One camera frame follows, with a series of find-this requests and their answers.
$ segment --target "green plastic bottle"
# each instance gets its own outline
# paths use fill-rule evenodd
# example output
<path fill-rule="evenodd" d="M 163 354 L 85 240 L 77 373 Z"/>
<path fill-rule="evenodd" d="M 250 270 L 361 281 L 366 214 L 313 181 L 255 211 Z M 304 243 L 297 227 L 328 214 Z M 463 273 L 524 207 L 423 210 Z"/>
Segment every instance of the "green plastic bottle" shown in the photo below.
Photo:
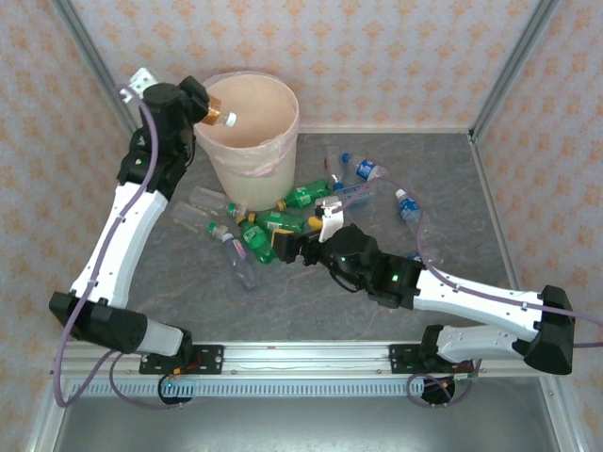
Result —
<path fill-rule="evenodd" d="M 262 264 L 269 264 L 276 257 L 266 233 L 256 224 L 251 224 L 242 215 L 236 219 L 236 224 L 241 228 L 245 243 Z"/>
<path fill-rule="evenodd" d="M 304 207 L 318 198 L 329 196 L 331 194 L 331 189 L 328 187 L 328 184 L 326 179 L 318 179 L 307 186 L 293 188 L 293 190 L 291 190 L 291 192 L 282 200 L 277 201 L 276 205 L 279 210 L 285 210 L 289 207 Z"/>
<path fill-rule="evenodd" d="M 257 224 L 270 235 L 272 235 L 272 231 L 275 229 L 287 229 L 294 233 L 303 234 L 303 228 L 305 227 L 305 218 L 281 212 L 249 214 L 247 220 L 250 223 Z"/>

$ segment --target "water bottle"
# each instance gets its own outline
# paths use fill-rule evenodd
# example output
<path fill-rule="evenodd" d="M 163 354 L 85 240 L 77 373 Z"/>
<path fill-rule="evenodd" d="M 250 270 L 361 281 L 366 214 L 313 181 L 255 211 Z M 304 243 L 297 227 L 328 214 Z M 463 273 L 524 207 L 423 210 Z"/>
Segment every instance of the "water bottle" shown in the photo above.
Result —
<path fill-rule="evenodd" d="M 363 179 L 370 181 L 373 177 L 387 176 L 387 169 L 377 165 L 360 155 L 352 155 L 351 153 L 344 153 L 341 155 L 341 161 L 345 164 L 351 165 L 356 169 L 358 174 Z"/>
<path fill-rule="evenodd" d="M 333 191 L 343 188 L 344 170 L 341 165 L 341 152 L 336 146 L 327 146 L 327 156 L 324 157 L 324 171 L 327 181 L 333 186 Z"/>
<path fill-rule="evenodd" d="M 421 218 L 421 211 L 418 208 L 418 204 L 402 189 L 396 192 L 396 198 L 398 198 L 398 209 L 400 216 L 402 219 L 404 219 L 404 222 L 409 227 L 413 235 L 416 235 L 418 221 Z"/>
<path fill-rule="evenodd" d="M 205 231 L 213 218 L 204 210 L 193 207 L 186 202 L 179 201 L 171 210 L 174 222 L 190 229 L 193 233 Z"/>
<path fill-rule="evenodd" d="M 224 229 L 228 231 L 226 226 L 211 223 L 207 231 L 222 241 L 226 262 L 243 285 L 247 289 L 253 289 L 259 285 L 259 280 L 253 271 L 252 264 L 247 260 L 247 253 L 241 242 L 236 240 L 232 234 L 224 232 Z"/>
<path fill-rule="evenodd" d="M 357 186 L 346 186 L 343 188 L 339 188 L 334 192 L 334 194 L 342 203 L 345 204 L 346 201 L 349 200 L 352 196 L 354 196 L 356 192 L 360 190 L 360 188 L 362 188 L 363 185 L 364 184 L 358 184 Z M 358 197 L 353 201 L 353 203 L 350 204 L 350 207 L 361 207 L 363 205 L 367 205 L 370 203 L 372 196 L 373 193 L 372 191 L 370 191 L 370 188 L 366 189 L 361 192 L 360 195 L 358 195 Z"/>
<path fill-rule="evenodd" d="M 202 186 L 193 188 L 188 197 L 188 202 L 215 217 L 227 214 L 236 218 L 239 215 L 247 214 L 247 207 L 244 205 L 235 204 L 225 194 Z"/>

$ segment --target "trash can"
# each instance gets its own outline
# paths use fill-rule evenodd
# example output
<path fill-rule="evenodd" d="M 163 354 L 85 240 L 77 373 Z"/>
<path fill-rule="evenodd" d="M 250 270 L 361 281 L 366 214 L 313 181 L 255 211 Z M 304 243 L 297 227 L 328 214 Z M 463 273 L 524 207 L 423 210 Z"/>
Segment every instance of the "trash can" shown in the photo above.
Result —
<path fill-rule="evenodd" d="M 263 73 L 227 73 L 204 83 L 236 113 L 234 127 L 195 126 L 228 197 L 268 210 L 293 187 L 300 122 L 298 100 L 281 80 Z"/>

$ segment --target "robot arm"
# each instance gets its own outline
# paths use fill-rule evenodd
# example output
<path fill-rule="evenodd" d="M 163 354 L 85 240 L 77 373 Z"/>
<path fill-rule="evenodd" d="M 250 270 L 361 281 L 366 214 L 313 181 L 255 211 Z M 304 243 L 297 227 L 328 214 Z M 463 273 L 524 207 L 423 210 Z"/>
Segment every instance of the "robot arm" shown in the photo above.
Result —
<path fill-rule="evenodd" d="M 291 263 L 301 255 L 307 266 L 321 263 L 342 287 L 351 292 L 364 290 L 370 299 L 389 309 L 437 311 L 485 324 L 462 329 L 430 326 L 420 349 L 409 349 L 410 355 L 397 356 L 398 361 L 413 367 L 421 362 L 426 370 L 437 372 L 442 366 L 473 359 L 523 359 L 543 372 L 571 373 L 575 321 L 524 304 L 571 311 L 563 290 L 547 286 L 542 293 L 516 292 L 441 273 L 452 283 L 449 286 L 421 263 L 382 252 L 377 241 L 355 225 L 342 228 L 343 214 L 335 212 L 340 205 L 327 200 L 317 207 L 321 231 L 300 235 L 277 230 L 272 246 L 279 258 Z M 469 295 L 459 291 L 460 287 L 521 304 Z"/>
<path fill-rule="evenodd" d="M 122 160 L 115 201 L 92 256 L 69 294 L 56 292 L 51 297 L 50 309 L 65 325 L 92 280 L 93 268 L 105 246 L 105 257 L 95 285 L 75 321 L 73 336 L 123 353 L 172 357 L 167 366 L 176 368 L 191 361 L 190 333 L 128 311 L 128 292 L 149 233 L 194 156 L 193 126 L 199 121 L 216 123 L 220 117 L 220 101 L 209 96 L 193 77 L 187 77 L 176 87 L 156 83 L 146 70 L 133 77 L 131 88 L 144 96 L 157 129 L 158 156 L 153 176 L 146 191 L 122 218 L 122 209 L 139 190 L 151 162 L 150 131 L 141 115 L 143 125 L 132 136 L 129 152 Z M 234 120 L 235 116 L 229 115 L 227 125 L 233 125 Z M 109 230 L 119 219 L 122 223 L 107 245 Z"/>

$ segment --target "wallpaper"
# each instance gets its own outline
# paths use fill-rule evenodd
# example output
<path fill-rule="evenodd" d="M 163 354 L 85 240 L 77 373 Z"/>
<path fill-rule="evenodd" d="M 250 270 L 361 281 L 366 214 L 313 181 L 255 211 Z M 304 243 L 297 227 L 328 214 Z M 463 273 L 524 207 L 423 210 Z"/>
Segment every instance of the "wallpaper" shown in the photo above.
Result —
<path fill-rule="evenodd" d="M 603 317 L 603 12 L 564 1 L 481 143 L 523 285 Z M 578 322 L 580 342 L 603 330 Z M 577 350 L 581 421 L 603 444 L 603 350 Z"/>
<path fill-rule="evenodd" d="M 60 334 L 48 300 L 86 263 L 128 141 L 50 2 L 0 2 L 0 42 L 0 448 L 16 452 Z"/>
<path fill-rule="evenodd" d="M 537 0 L 74 0 L 116 79 L 251 69 L 304 127 L 468 129 Z"/>

